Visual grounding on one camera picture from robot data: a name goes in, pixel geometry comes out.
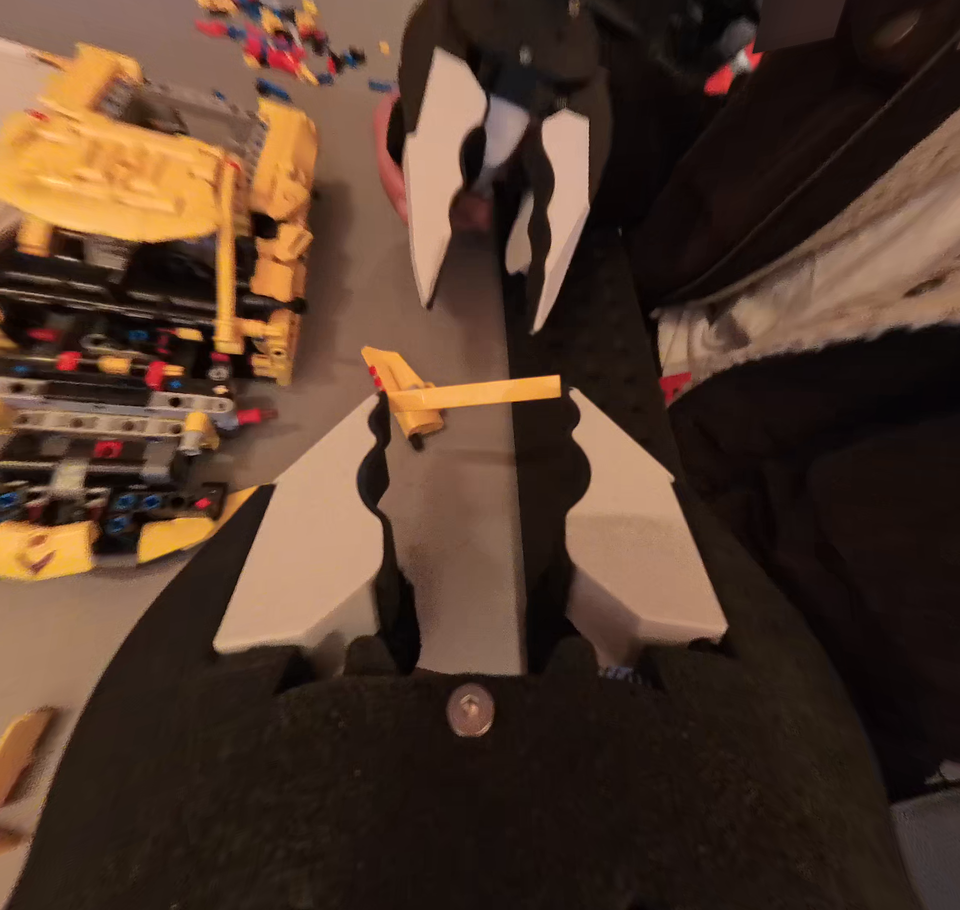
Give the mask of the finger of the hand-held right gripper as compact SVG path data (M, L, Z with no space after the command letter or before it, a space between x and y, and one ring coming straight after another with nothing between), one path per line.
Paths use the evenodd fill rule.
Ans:
M530 187L510 229L506 270L524 273L528 331L546 324L590 214L590 122L570 109L549 116L528 146Z
M469 64L436 48L402 157L411 264L426 309L432 305L452 237L450 210L465 183L463 145L484 124L487 109L488 98Z

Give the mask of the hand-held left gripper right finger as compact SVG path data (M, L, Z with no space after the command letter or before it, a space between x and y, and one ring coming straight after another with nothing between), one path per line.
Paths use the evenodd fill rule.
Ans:
M525 657L578 635L603 667L728 628L675 477L582 391L525 405Z

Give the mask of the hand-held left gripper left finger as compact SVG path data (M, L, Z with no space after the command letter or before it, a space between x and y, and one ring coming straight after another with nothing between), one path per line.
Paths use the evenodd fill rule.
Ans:
M215 652L294 647L331 674L354 639L375 636L399 672L414 670L414 589L379 508L391 420L386 393L369 396L276 478Z

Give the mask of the grey desk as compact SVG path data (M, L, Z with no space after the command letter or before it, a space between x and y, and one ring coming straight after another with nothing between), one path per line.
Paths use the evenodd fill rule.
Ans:
M297 0L279 0L284 5ZM485 235L456 236L430 311L422 308L407 234L382 191L374 139L378 94L369 79L396 73L402 29L418 0L313 0L337 50L367 66L331 87L279 75L278 84L320 135L315 236L294 383L267 388L279 418L231 441L226 466L240 487L270 482L368 396L361 347L398 351L437 385L507 377L499 270ZM194 0L2 0L2 36L47 52L84 42L123 52L147 76L217 90L250 105L255 74L228 41L195 28ZM523 576L511 411L451 411L415 452L388 452L390 516L400 565L421 618L419 664L430 671L514 674L523 667L518 625ZM2 810L31 835L69 734L93 687L145 609L186 556L75 578L2 581L2 727L54 706L35 769Z

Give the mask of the person's right hand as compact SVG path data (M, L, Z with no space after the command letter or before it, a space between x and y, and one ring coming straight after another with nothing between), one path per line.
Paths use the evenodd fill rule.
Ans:
M404 226L408 224L406 188L402 165L394 159L391 149L397 149L402 158L405 140L400 93L396 89L382 95L373 113L373 141L381 188Z

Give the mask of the dark perforated panel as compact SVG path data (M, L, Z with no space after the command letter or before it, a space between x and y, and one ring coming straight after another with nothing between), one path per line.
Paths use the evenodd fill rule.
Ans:
M502 276L509 374L559 375L681 480L647 316L618 230L589 224L545 326L530 335L523 278ZM578 631L567 617L573 567L570 508L586 491L588 458L574 453L573 409L561 399L511 407L525 584L527 671L544 671Z

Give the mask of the person's dark trousers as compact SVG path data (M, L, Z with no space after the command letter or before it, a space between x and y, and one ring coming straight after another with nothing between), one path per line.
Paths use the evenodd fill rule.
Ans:
M843 679L892 800L959 753L958 325L741 364L677 397L690 484Z

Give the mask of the person's white shirt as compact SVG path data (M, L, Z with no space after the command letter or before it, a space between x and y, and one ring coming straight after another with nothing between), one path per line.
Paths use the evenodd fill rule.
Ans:
M745 299L681 306L655 315L660 375L690 375L702 383L731 366L729 357L749 346L762 320Z

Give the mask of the pile of small colourful pins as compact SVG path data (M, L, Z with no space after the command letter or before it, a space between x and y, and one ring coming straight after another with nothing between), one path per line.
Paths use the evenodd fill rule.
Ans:
M331 88L342 77L369 68L366 51L337 49L313 0L293 5L279 0L193 0L200 14L199 34L228 40L244 64L257 73L261 96L290 100L285 90L267 79L282 75L312 88Z

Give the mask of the person's fleece-lined dark jacket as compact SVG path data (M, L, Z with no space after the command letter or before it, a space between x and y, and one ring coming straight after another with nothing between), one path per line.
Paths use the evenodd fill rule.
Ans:
M654 316L745 299L730 367L958 311L900 309L958 253L959 0L846 0L736 83L627 236Z

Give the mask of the yellow brick car model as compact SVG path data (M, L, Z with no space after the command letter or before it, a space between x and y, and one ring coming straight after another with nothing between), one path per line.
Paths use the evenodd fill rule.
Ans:
M206 464L276 417L238 381L291 383L318 145L286 103L2 40L2 579L186 551L255 493Z

